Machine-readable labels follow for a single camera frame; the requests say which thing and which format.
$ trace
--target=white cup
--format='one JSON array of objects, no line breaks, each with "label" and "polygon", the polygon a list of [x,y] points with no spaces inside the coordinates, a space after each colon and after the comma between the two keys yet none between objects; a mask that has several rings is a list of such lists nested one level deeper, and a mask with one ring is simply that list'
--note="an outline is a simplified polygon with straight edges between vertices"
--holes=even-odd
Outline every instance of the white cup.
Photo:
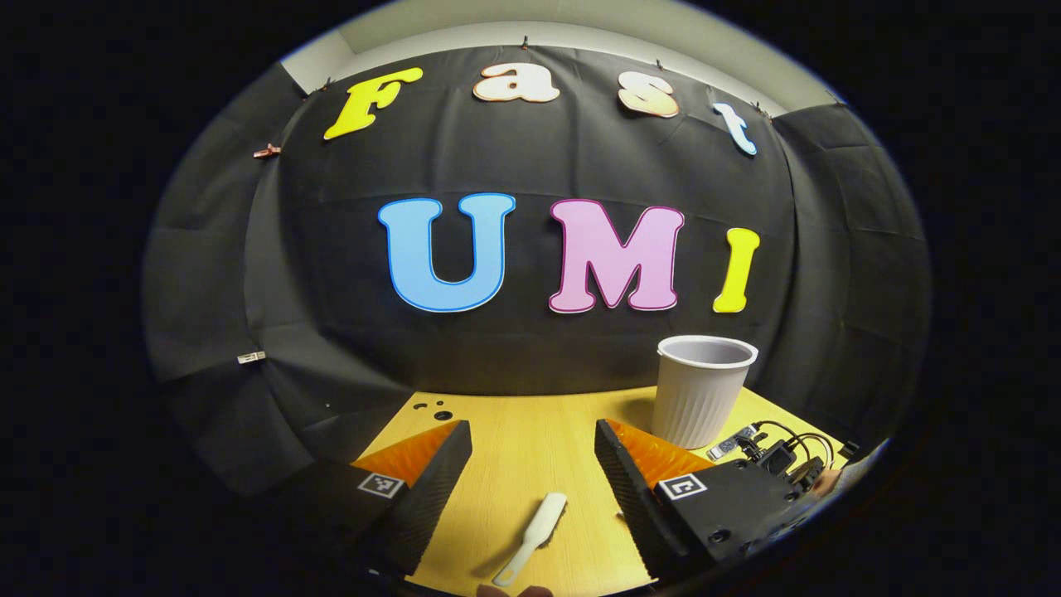
[{"label": "white cup", "polygon": [[729,419],[759,349],[731,338],[674,336],[657,352],[653,435],[685,450],[708,445]]}]

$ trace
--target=white ceiling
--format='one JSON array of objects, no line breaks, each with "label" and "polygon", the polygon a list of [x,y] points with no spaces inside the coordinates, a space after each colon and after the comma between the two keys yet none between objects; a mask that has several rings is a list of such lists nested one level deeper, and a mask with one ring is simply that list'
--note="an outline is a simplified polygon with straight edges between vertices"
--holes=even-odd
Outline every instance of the white ceiling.
[{"label": "white ceiling", "polygon": [[[675,0],[399,0],[340,25],[337,33],[358,55],[421,34],[495,21],[594,28],[684,54],[765,95],[775,104],[775,115],[834,101],[835,91],[827,91],[827,85],[798,63],[746,31]],[[479,42],[474,35],[464,38],[466,47],[493,43]],[[655,64],[658,56],[631,57]]]}]

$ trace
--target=letter m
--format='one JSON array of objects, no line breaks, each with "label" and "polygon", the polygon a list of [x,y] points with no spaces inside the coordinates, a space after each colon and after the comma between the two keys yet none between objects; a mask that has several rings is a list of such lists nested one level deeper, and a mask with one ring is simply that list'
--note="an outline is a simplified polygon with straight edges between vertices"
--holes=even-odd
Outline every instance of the letter m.
[{"label": "letter m", "polygon": [[680,211],[669,207],[645,209],[625,244],[596,200],[559,200],[553,204],[552,212],[563,226],[563,263],[560,289],[549,300],[551,310],[578,314],[593,309],[596,298],[589,291],[590,269],[610,310],[623,300],[639,271],[638,287],[629,296],[631,308],[656,312],[678,303],[674,252],[678,230],[685,223]]}]

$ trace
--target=black cable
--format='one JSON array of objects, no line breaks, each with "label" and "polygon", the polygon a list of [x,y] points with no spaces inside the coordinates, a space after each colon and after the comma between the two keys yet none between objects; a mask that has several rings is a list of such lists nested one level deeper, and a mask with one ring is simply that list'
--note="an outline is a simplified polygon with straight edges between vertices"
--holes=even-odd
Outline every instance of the black cable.
[{"label": "black cable", "polygon": [[829,458],[829,463],[825,464],[825,469],[832,469],[833,468],[833,456],[834,456],[835,452],[833,451],[833,443],[829,441],[829,438],[825,438],[821,434],[815,434],[813,432],[808,432],[806,434],[800,434],[798,437],[800,437],[800,438],[814,438],[815,440],[818,440],[818,443],[821,444],[822,447],[825,449],[825,456]]},{"label": "black cable", "polygon": [[760,421],[759,423],[755,424],[755,427],[762,427],[763,425],[766,425],[766,424],[776,425],[778,427],[781,427],[785,432],[788,432],[788,435],[792,436],[794,440],[796,440],[797,442],[799,442],[799,445],[803,446],[803,452],[806,453],[806,461],[807,462],[811,461],[811,451],[807,450],[806,444],[803,443],[803,439],[796,435],[796,432],[793,432],[792,429],[789,429],[788,427],[785,427],[784,425],[778,423],[777,421]]},{"label": "black cable", "polygon": [[821,442],[821,444],[823,446],[825,446],[825,450],[829,451],[829,467],[828,467],[828,469],[832,469],[833,468],[833,459],[836,456],[836,449],[833,447],[833,442],[829,438],[822,436],[821,434],[815,434],[813,432],[807,432],[806,434],[800,434],[799,437],[800,438],[815,438],[819,442]]}]

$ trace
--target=letter u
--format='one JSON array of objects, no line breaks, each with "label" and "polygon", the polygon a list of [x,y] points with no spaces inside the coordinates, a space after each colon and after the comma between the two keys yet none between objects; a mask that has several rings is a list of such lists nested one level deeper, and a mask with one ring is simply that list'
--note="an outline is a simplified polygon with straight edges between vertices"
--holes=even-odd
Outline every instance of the letter u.
[{"label": "letter u", "polygon": [[402,300],[432,313],[467,312],[483,305],[505,278],[505,215],[516,199],[502,193],[475,193],[457,205],[471,216],[475,265],[463,281],[435,275],[431,253],[431,222],[442,212],[433,198],[406,198],[384,205],[380,222],[387,227],[390,281]]}]

